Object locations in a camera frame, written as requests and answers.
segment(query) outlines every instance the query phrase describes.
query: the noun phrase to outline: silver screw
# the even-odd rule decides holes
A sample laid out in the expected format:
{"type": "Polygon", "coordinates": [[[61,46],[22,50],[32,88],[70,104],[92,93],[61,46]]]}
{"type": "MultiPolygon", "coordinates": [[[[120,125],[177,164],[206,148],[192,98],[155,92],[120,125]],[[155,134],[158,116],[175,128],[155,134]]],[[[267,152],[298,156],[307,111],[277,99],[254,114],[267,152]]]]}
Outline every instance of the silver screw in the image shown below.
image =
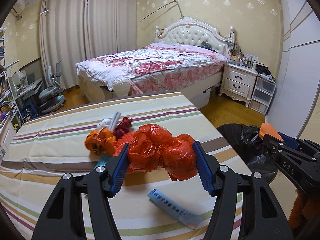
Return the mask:
{"type": "Polygon", "coordinates": [[[220,171],[223,171],[223,172],[227,172],[229,170],[229,168],[227,166],[224,166],[224,165],[220,166],[219,169],[220,169],[220,171]]]}
{"type": "Polygon", "coordinates": [[[262,175],[259,172],[255,172],[253,174],[257,179],[260,179],[262,177],[262,175]]]}
{"type": "Polygon", "coordinates": [[[105,171],[105,168],[103,166],[99,166],[96,168],[96,172],[98,172],[98,173],[102,173],[104,171],[105,171]]]}
{"type": "Polygon", "coordinates": [[[63,179],[67,180],[67,179],[71,178],[71,174],[70,173],[66,173],[62,177],[63,177],[63,179]]]}

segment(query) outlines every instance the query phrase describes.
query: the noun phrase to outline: curtain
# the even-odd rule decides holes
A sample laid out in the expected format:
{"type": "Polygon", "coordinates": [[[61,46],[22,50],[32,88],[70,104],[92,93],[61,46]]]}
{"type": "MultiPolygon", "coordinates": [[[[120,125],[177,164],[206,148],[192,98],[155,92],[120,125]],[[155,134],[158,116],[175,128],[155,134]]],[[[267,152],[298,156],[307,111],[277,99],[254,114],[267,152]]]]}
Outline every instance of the curtain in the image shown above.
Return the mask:
{"type": "Polygon", "coordinates": [[[66,89],[78,84],[76,63],[136,49],[137,0],[43,0],[41,8],[50,9],[40,16],[43,71],[62,60],[66,89]]]}
{"type": "Polygon", "coordinates": [[[55,69],[62,60],[61,86],[67,88],[78,84],[75,65],[86,60],[84,46],[85,0],[43,0],[44,8],[50,9],[40,17],[41,59],[43,71],[47,66],[55,69]]]}
{"type": "Polygon", "coordinates": [[[116,0],[87,0],[84,24],[87,59],[118,52],[116,0]]]}
{"type": "Polygon", "coordinates": [[[137,0],[116,2],[117,52],[136,49],[137,0]]]}
{"type": "MultiPolygon", "coordinates": [[[[42,0],[41,4],[41,11],[43,12],[47,0],[42,0]]],[[[44,73],[44,76],[46,76],[46,69],[48,67],[47,64],[47,58],[49,57],[45,52],[48,51],[46,37],[47,37],[47,28],[46,26],[46,17],[43,16],[43,14],[40,16],[39,21],[39,39],[40,39],[40,56],[41,56],[41,65],[42,65],[42,71],[44,73]]],[[[49,84],[47,82],[47,79],[44,80],[47,87],[49,87],[49,84]]]]}

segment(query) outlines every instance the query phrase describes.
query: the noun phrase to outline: wooden floor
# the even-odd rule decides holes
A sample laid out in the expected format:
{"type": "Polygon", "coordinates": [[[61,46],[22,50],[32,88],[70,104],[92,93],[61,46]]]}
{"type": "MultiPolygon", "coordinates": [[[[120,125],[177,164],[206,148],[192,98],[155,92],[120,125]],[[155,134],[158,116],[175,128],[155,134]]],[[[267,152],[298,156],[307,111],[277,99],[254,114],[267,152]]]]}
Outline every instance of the wooden floor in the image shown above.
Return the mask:
{"type": "Polygon", "coordinates": [[[62,94],[66,97],[66,101],[64,106],[60,108],[59,111],[67,110],[77,106],[83,106],[89,103],[87,98],[81,95],[80,88],[71,88],[64,91],[62,94]]]}
{"type": "Polygon", "coordinates": [[[246,108],[244,102],[234,101],[224,94],[221,97],[213,95],[209,104],[201,108],[200,111],[216,128],[226,123],[261,127],[261,124],[265,122],[263,114],[246,108]]]}
{"type": "MultiPolygon", "coordinates": [[[[65,91],[63,95],[67,101],[59,111],[89,103],[87,98],[81,95],[79,88],[65,91]]],[[[201,108],[200,111],[215,127],[226,123],[253,124],[260,127],[265,120],[264,115],[246,108],[244,102],[233,101],[226,95],[222,95],[221,97],[213,95],[210,98],[209,104],[201,108]]]]}

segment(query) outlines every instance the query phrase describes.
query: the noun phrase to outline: black garbage bag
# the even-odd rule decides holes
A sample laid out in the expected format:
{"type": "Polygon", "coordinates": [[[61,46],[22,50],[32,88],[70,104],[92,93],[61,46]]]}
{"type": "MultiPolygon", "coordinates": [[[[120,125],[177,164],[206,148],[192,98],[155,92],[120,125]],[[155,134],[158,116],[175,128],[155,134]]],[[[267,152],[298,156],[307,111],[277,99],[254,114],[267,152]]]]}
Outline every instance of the black garbage bag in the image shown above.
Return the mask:
{"type": "Polygon", "coordinates": [[[274,153],[262,144],[259,137],[260,127],[228,123],[217,130],[252,172],[260,172],[269,184],[273,181],[278,169],[273,164],[274,153]]]}

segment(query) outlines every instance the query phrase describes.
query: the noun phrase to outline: white headboard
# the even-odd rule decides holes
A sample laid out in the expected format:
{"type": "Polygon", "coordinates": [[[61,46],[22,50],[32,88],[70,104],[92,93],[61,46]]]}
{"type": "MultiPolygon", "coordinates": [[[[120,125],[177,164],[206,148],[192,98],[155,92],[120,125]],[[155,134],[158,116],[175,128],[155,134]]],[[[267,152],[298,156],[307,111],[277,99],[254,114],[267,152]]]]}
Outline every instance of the white headboard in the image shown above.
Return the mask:
{"type": "MultiPolygon", "coordinates": [[[[230,32],[235,32],[234,27],[230,27],[230,32]]],[[[228,38],[221,36],[216,28],[191,17],[185,16],[165,28],[162,35],[159,36],[159,34],[159,26],[156,26],[155,42],[175,41],[185,45],[201,46],[201,43],[206,41],[211,45],[212,49],[230,58],[227,45],[228,38]]]]}

